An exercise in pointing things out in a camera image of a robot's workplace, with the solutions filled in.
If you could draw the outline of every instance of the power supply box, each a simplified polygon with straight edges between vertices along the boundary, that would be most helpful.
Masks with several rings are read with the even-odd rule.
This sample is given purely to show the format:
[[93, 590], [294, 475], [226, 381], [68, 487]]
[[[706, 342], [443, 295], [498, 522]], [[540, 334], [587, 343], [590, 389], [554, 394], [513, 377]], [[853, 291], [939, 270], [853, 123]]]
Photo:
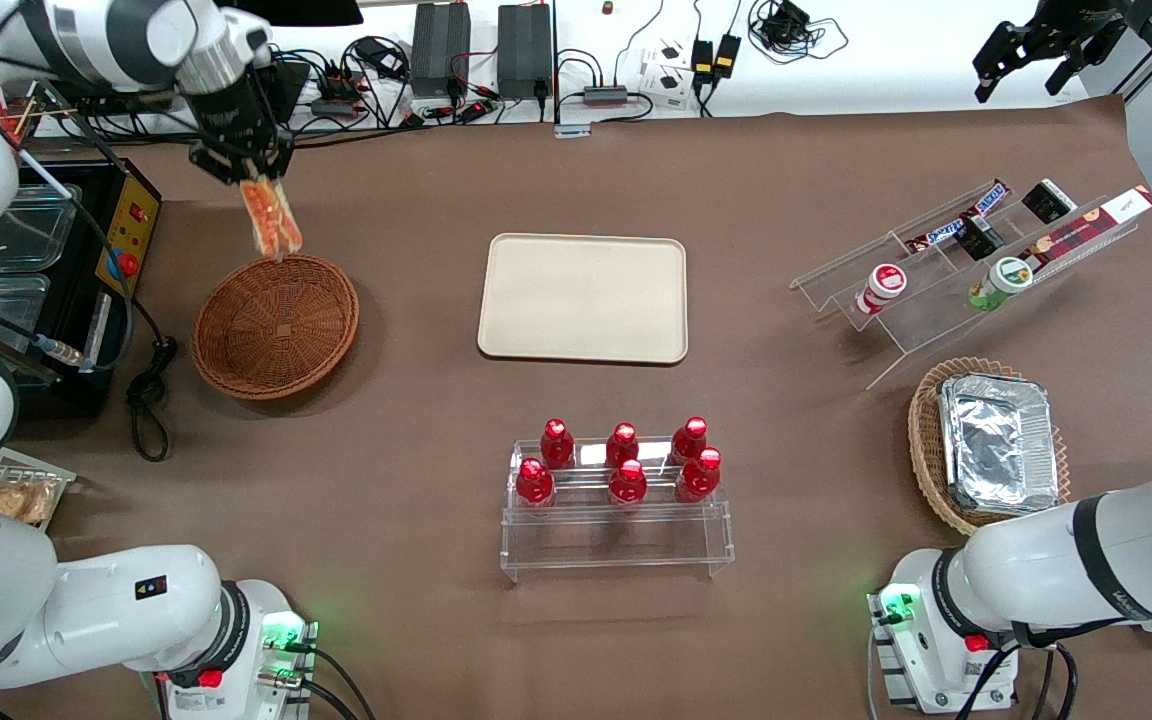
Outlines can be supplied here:
[[548, 5], [500, 5], [497, 86], [513, 99], [553, 92], [553, 29]]
[[411, 86], [416, 97], [465, 94], [470, 70], [470, 9], [465, 3], [416, 5]]

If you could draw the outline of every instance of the wicker basket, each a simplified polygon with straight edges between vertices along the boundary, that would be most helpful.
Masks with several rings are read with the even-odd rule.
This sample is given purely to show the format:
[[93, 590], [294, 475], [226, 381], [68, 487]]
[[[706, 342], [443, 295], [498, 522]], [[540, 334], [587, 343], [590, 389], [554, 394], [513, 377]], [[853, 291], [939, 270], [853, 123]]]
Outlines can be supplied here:
[[274, 400], [319, 382], [358, 328], [358, 293], [338, 266], [310, 255], [234, 270], [198, 311], [191, 354], [211, 387]]
[[[1009, 520], [1009, 515], [996, 511], [963, 510], [950, 499], [945, 473], [945, 442], [941, 432], [941, 382], [948, 378], [964, 373], [988, 373], [1007, 378], [1021, 378], [1018, 372], [1009, 366], [982, 357], [955, 357], [932, 367], [923, 377], [914, 400], [909, 404], [909, 454], [914, 460], [914, 477], [918, 478], [918, 488], [927, 498], [932, 510], [941, 516], [950, 528], [965, 536], [977, 532], [977, 529], [1000, 520]], [[1052, 427], [1052, 447], [1056, 452], [1056, 476], [1060, 483], [1060, 501], [1069, 502], [1069, 462], [1064, 460], [1064, 441], [1060, 430]]]

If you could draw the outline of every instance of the red wire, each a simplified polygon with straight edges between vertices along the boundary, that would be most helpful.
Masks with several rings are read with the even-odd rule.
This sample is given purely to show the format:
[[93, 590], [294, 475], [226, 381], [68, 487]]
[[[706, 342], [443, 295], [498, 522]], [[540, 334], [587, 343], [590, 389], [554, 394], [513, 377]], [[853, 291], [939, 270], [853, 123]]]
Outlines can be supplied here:
[[479, 50], [479, 51], [476, 51], [476, 53], [457, 53], [456, 55], [452, 55], [452, 60], [448, 60], [448, 63], [450, 63], [452, 74], [454, 74], [454, 76], [456, 76], [456, 79], [465, 83], [465, 85], [470, 85], [470, 81], [468, 81], [468, 78], [461, 77], [461, 73], [456, 71], [456, 59], [457, 58], [470, 58], [470, 56], [473, 56], [473, 55], [495, 55], [495, 51], [498, 51], [498, 50], [499, 50], [499, 47], [493, 47], [493, 50], [490, 53], [486, 53], [486, 51]]

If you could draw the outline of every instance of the clear acrylic shelf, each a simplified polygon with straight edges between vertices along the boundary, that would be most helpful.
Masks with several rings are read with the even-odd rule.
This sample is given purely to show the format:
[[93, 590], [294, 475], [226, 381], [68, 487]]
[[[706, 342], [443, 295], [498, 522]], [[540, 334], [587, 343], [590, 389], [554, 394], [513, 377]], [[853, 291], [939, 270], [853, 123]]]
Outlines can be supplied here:
[[668, 464], [668, 437], [641, 437], [647, 495], [626, 509], [608, 505], [605, 438], [576, 441], [576, 467], [554, 470], [553, 507], [517, 503], [515, 479], [524, 457], [540, 457], [539, 441], [517, 441], [509, 458], [500, 520], [500, 570], [518, 582], [522, 570], [706, 564], [713, 577], [736, 559], [732, 508], [719, 486], [696, 503], [681, 503], [673, 486], [682, 470]]
[[[973, 260], [972, 256], [952, 240], [938, 242], [919, 252], [910, 252], [905, 247], [905, 241], [952, 222], [965, 209], [970, 209], [973, 202], [979, 200], [991, 187], [993, 183], [986, 183], [964, 192], [956, 199], [946, 202], [940, 209], [901, 225], [842, 258], [796, 278], [790, 283], [791, 288], [802, 290], [820, 313], [842, 311], [852, 328], [858, 332], [869, 327], [871, 323], [878, 325], [900, 350], [900, 357], [865, 389], [877, 386], [901, 364], [901, 361], [914, 353], [931, 350], [938, 343], [948, 343], [956, 338], [963, 338], [992, 316], [1007, 313], [1009, 309], [1023, 305], [1025, 296], [1033, 295], [1033, 287], [1021, 293], [1015, 300], [1007, 301], [998, 310], [988, 312], [970, 304], [968, 291], [990, 272], [993, 262], [1018, 255], [1044, 234], [1052, 234], [1053, 241], [1060, 241], [1055, 234], [1059, 229], [1071, 219], [1100, 209], [1107, 200], [1105, 196], [1098, 197], [1055, 222], [1046, 225], [1030, 213], [1020, 200], [1006, 202], [988, 214], [990, 223], [1005, 238], [1006, 245], [984, 260]], [[1033, 285], [1051, 282], [1053, 278], [1063, 275], [1075, 263], [1135, 232], [1135, 228], [1137, 220], [1132, 219], [1107, 229], [1085, 245], [1044, 266], [1041, 272], [1034, 274]], [[882, 263], [899, 265], [905, 272], [908, 286], [900, 297], [882, 308], [881, 313], [864, 314], [856, 309], [854, 302], [856, 293], [867, 281], [869, 273], [874, 266]]]

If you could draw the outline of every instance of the red bottle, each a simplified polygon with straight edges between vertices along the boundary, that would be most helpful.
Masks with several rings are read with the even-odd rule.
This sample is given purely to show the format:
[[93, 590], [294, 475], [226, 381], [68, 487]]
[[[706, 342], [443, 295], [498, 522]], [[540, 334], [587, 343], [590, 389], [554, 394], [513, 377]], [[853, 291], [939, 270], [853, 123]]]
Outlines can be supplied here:
[[649, 478], [637, 460], [622, 462], [607, 483], [607, 501], [612, 505], [637, 505], [649, 495]]
[[673, 433], [673, 442], [669, 445], [669, 464], [682, 465], [688, 460], [700, 455], [705, 448], [705, 430], [708, 425], [700, 416], [687, 419], [676, 433]]
[[550, 470], [561, 470], [576, 464], [573, 456], [576, 441], [567, 429], [567, 423], [559, 418], [545, 423], [545, 432], [540, 435], [540, 457]]
[[518, 479], [513, 488], [518, 493], [521, 506], [550, 507], [554, 503], [554, 477], [535, 457], [522, 460]]
[[723, 462], [717, 447], [700, 450], [700, 455], [687, 461], [682, 473], [673, 486], [673, 497], [679, 502], [699, 502], [718, 487], [718, 467]]
[[620, 468], [627, 460], [639, 458], [639, 433], [634, 425], [621, 423], [613, 430], [612, 437], [607, 438], [607, 461], [608, 468]]

